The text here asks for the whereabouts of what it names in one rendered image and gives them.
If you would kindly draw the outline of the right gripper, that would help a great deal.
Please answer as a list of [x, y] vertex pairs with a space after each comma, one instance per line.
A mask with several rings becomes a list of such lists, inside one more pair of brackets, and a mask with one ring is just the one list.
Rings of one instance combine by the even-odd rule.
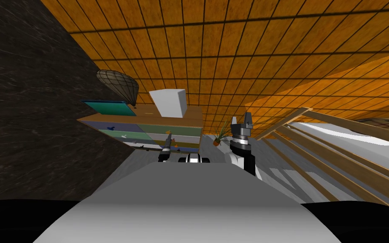
[[237, 118], [232, 117], [230, 125], [232, 137], [251, 137], [251, 129], [253, 128], [252, 116], [250, 112], [244, 115], [244, 123], [238, 124]]

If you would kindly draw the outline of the wooden dresser with coloured drawers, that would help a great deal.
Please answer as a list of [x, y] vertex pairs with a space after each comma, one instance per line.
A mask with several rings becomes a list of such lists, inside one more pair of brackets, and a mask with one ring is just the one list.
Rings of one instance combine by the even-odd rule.
[[202, 109], [188, 106], [184, 89], [150, 91], [151, 104], [137, 104], [139, 84], [115, 71], [99, 70], [98, 80], [120, 100], [84, 100], [95, 114], [79, 121], [135, 149], [161, 150], [172, 133], [170, 151], [197, 153], [203, 134]]

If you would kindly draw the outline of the potted green plant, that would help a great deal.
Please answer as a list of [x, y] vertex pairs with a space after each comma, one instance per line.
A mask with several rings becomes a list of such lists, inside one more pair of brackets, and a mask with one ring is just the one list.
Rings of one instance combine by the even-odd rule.
[[221, 141], [224, 141], [224, 139], [231, 135], [231, 122], [227, 119], [223, 126], [220, 128], [220, 130], [216, 130], [216, 133], [214, 135], [213, 145], [218, 146]]

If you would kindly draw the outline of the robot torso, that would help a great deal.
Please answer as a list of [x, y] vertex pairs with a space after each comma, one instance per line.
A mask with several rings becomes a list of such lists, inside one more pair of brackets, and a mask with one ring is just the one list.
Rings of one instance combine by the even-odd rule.
[[230, 163], [153, 162], [93, 193], [34, 243], [340, 243], [310, 211]]

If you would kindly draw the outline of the wooden slatted bed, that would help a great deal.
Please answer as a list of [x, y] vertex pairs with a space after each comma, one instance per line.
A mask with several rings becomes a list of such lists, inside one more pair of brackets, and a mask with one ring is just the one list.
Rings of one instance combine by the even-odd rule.
[[301, 116], [332, 122], [341, 128], [366, 132], [371, 138], [389, 141], [389, 131], [356, 121], [315, 112], [301, 107], [274, 123], [257, 140], [271, 136], [287, 145], [314, 166], [368, 202], [389, 206], [389, 169], [374, 161], [329, 142], [318, 135], [304, 131], [292, 123]]

